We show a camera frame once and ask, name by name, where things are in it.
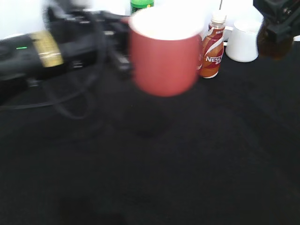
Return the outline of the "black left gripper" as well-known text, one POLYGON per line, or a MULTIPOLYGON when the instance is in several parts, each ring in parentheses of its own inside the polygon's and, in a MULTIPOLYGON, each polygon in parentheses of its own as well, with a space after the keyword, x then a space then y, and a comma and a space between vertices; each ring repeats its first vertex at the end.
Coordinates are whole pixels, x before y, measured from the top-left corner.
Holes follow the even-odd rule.
POLYGON ((130 79, 132 64, 122 54, 122 16, 106 10, 90 11, 76 6, 47 6, 45 26, 53 35, 63 63, 48 69, 59 76, 110 61, 121 79, 130 79))

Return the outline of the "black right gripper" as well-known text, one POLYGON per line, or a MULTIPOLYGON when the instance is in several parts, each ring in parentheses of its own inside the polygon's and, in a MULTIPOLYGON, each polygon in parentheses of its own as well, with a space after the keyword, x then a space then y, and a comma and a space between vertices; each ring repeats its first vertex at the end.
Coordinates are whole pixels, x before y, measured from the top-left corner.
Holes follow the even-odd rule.
POLYGON ((254 0, 253 6, 267 22, 266 33, 273 42, 300 35, 299 0, 254 0))

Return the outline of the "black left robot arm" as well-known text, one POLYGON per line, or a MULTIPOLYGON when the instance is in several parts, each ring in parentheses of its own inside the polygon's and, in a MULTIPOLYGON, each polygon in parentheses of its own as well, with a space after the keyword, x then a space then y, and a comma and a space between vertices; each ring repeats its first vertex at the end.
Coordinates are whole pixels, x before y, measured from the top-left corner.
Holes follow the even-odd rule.
POLYGON ((107 11, 48 6, 46 28, 9 37, 0 42, 0 101, 26 91, 30 86, 110 58, 129 71, 129 27, 123 16, 107 11))

